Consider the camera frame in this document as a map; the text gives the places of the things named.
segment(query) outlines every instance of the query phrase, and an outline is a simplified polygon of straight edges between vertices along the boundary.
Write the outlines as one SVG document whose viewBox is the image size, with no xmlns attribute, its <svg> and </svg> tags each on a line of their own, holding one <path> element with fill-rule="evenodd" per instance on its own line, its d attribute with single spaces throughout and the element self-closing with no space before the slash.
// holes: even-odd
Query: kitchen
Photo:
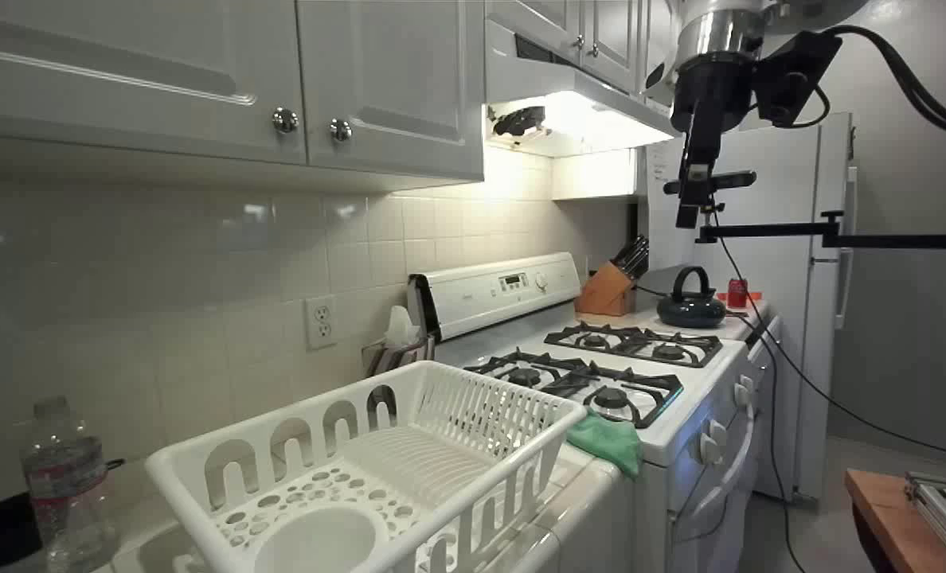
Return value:
<svg viewBox="0 0 946 573">
<path fill-rule="evenodd" d="M 82 9 L 100 21 L 110 19 L 104 13 L 94 13 L 102 6 Z M 272 21 L 292 19 L 289 2 L 272 2 L 267 13 L 274 13 L 267 16 Z M 220 27 L 220 16 L 199 6 L 196 21 L 213 21 Z M 370 16 L 370 21 L 393 21 L 382 9 Z M 29 19 L 41 19 L 45 27 L 60 24 L 47 13 Z M 938 6 L 874 0 L 849 21 L 877 27 L 900 43 L 916 71 L 928 71 L 928 88 L 946 102 L 946 0 Z M 153 53 L 146 49 L 162 35 L 137 37 L 137 27 L 146 27 L 146 21 L 112 24 L 112 49 Z M 276 52 L 276 41 L 292 41 L 292 24 L 286 31 L 285 24 L 274 27 L 276 35 L 266 31 L 262 37 L 267 43 L 259 43 L 255 53 L 237 53 L 247 60 L 237 71 L 259 62 L 272 71 L 298 67 L 298 52 Z M 180 27 L 172 24 L 167 31 L 169 43 L 159 41 L 159 52 L 184 52 L 205 71 L 226 62 L 220 56 L 206 60 L 205 43 L 220 43 L 224 37 L 206 35 L 199 37 L 201 43 L 180 43 Z M 340 53 L 323 49 L 320 41 L 330 41 L 323 35 L 334 35 L 334 27 L 323 31 L 313 24 L 301 31 L 303 41 L 317 41 L 303 56 Z M 37 43 L 41 35 L 20 35 L 16 41 L 20 49 L 22 41 L 41 49 Z M 441 76 L 441 85 L 450 85 L 452 72 L 459 72 L 441 62 L 422 67 L 419 76 L 408 76 L 415 88 L 388 92 L 396 83 L 388 72 L 399 56 L 393 52 L 382 56 L 381 67 L 373 62 L 381 76 L 367 76 L 370 85 L 382 85 L 367 94 L 382 102 L 405 102 L 415 92 L 434 88 L 426 76 Z M 153 72 L 153 78 L 181 78 L 180 67 L 167 71 L 155 60 L 169 62 L 162 56 L 135 62 L 146 76 Z M 480 60 L 467 53 L 467 62 L 470 76 L 474 76 Z M 640 161 L 635 154 L 612 154 L 594 164 L 579 158 L 582 164 L 570 170 L 570 161 L 509 148 L 509 144 L 487 144 L 480 164 L 474 164 L 477 158 L 470 148 L 462 148 L 467 158 L 457 158 L 462 154 L 441 155 L 441 148 L 434 155 L 434 148 L 422 146 L 426 137 L 412 137 L 415 144 L 382 137 L 361 148 L 367 155 L 343 164 L 337 158 L 340 144 L 317 137 L 317 131 L 323 132 L 323 123 L 334 116 L 334 100 L 365 92 L 320 83 L 334 72 L 317 67 L 305 60 L 305 72 L 317 78 L 305 83 L 303 116 L 305 123 L 313 118 L 309 144 L 320 148 L 309 148 L 309 161 L 320 171 L 274 161 L 272 154 L 305 155 L 301 137 L 276 137 L 267 121 L 252 127 L 259 112 L 226 94 L 196 100 L 190 92 L 159 88 L 162 100 L 153 102 L 149 88 L 143 88 L 135 100 L 143 107 L 121 107 L 121 92 L 94 92 L 73 78 L 0 78 L 0 94 L 9 92 L 16 100 L 7 102 L 16 104 L 16 118 L 45 112 L 54 116 L 54 123 L 66 123 L 63 131 L 50 131 L 32 118 L 0 123 L 0 131 L 12 131 L 12 137 L 0 137 L 0 499 L 25 490 L 20 441 L 38 397 L 66 394 L 73 409 L 89 418 L 104 452 L 127 461 L 115 472 L 115 490 L 119 496 L 127 492 L 135 506 L 149 490 L 143 457 L 155 448 L 365 378 L 365 354 L 382 335 L 388 308 L 402 302 L 412 269 L 570 250 L 579 277 L 587 277 L 587 269 L 625 245 L 630 226 L 629 200 L 640 200 L 636 230 L 644 233 L 650 223 L 644 196 L 660 193 L 660 187 L 650 187 L 646 171 L 636 171 Z M 224 88 L 220 72 L 199 72 L 188 83 L 213 92 Z M 272 92 L 262 104 L 276 104 L 276 100 L 281 104 L 301 102 L 298 76 L 267 72 L 262 78 L 241 78 L 241 85 L 266 83 L 272 83 Z M 857 226 L 866 233 L 946 233 L 946 132 L 907 107 L 888 71 L 880 67 L 880 53 L 864 41 L 849 41 L 825 72 L 821 88 L 857 123 L 864 196 Z M 94 121 L 112 123 L 125 140 L 85 131 Z M 381 190 L 387 178 L 349 175 L 349 170 L 375 171 L 373 161 L 402 161 L 388 155 L 393 146 L 412 158 L 441 161 L 446 171 L 396 164 L 399 171 L 419 170 L 441 178 L 396 193 Z M 237 158 L 188 161 L 180 154 Z M 596 187 L 617 196 L 555 200 L 555 193 Z M 325 295 L 331 295 L 337 330 L 330 347 L 313 347 L 305 302 Z M 849 325 L 836 337 L 832 388 L 842 405 L 870 420 L 919 438 L 946 441 L 946 250 L 857 250 Z M 907 472 L 905 457 L 920 456 L 910 447 L 880 438 L 842 415 L 832 415 L 830 423 L 836 434 L 830 447 L 842 461 L 837 468 L 830 461 L 832 473 L 825 483 L 842 483 L 849 464 L 880 464 L 901 473 Z M 830 511 L 832 519 L 830 533 L 843 533 L 843 542 L 836 542 L 821 537 L 817 510 L 794 506 L 796 553 L 807 569 L 866 565 L 849 510 L 852 499 L 842 488 L 820 504 L 820 516 Z M 791 565 L 775 519 L 781 519 L 781 510 L 770 499 L 751 504 L 750 528 L 755 528 L 760 542 L 768 537 L 766 545 L 770 551 L 750 542 L 750 569 Z"/>
</svg>

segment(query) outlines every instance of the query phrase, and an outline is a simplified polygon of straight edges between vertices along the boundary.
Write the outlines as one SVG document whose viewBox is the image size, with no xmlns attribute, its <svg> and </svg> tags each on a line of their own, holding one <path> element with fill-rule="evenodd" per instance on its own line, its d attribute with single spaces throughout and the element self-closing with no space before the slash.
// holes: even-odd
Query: white wall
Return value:
<svg viewBox="0 0 946 573">
<path fill-rule="evenodd" d="M 617 204 L 551 204 L 551 161 L 487 154 L 487 183 L 415 193 L 0 183 L 0 496 L 29 406 L 66 394 L 110 456 L 365 375 L 408 269 L 620 245 Z M 303 295 L 340 344 L 305 350 Z"/>
<path fill-rule="evenodd" d="M 852 21 L 883 31 L 946 102 L 946 0 L 870 0 Z M 883 56 L 849 37 L 825 88 L 857 116 L 860 233 L 946 233 L 946 132 L 905 102 Z M 946 256 L 857 250 L 836 397 L 946 441 Z M 842 415 L 832 426 L 874 435 Z"/>
</svg>

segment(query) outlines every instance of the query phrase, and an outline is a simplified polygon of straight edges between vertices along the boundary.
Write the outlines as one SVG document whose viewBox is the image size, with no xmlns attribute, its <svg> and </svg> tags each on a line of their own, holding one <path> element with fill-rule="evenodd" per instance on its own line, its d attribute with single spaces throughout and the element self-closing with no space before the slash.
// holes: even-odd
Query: oven handle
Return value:
<svg viewBox="0 0 946 573">
<path fill-rule="evenodd" d="M 739 452 L 733 456 L 733 464 L 726 468 L 722 482 L 705 492 L 705 499 L 695 506 L 693 519 L 702 519 L 711 506 L 717 506 L 721 499 L 726 499 L 733 492 L 737 482 L 747 472 L 747 461 L 751 457 L 755 426 L 760 426 L 760 409 L 755 409 L 755 405 L 750 405 L 747 406 L 747 438 L 742 438 Z"/>
</svg>

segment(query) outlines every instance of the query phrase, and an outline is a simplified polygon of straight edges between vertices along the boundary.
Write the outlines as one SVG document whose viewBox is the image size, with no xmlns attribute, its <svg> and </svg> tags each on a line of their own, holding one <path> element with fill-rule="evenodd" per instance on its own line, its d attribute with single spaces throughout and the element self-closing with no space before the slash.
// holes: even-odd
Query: black kettle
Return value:
<svg viewBox="0 0 946 573">
<path fill-rule="evenodd" d="M 702 293 L 684 293 L 688 277 L 697 273 Z M 684 268 L 671 279 L 671 293 L 660 300 L 660 318 L 676 327 L 717 327 L 726 305 L 713 300 L 705 268 Z"/>
</svg>

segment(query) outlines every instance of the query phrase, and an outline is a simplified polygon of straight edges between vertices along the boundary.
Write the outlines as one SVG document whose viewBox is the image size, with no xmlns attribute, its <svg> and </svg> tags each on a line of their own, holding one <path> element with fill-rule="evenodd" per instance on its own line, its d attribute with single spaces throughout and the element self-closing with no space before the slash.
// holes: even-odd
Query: plastic bottle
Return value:
<svg viewBox="0 0 946 573">
<path fill-rule="evenodd" d="M 63 397 L 37 405 L 37 430 L 22 452 L 25 488 L 38 535 L 66 569 L 96 569 L 112 560 L 119 533 L 100 435 L 73 418 Z"/>
</svg>

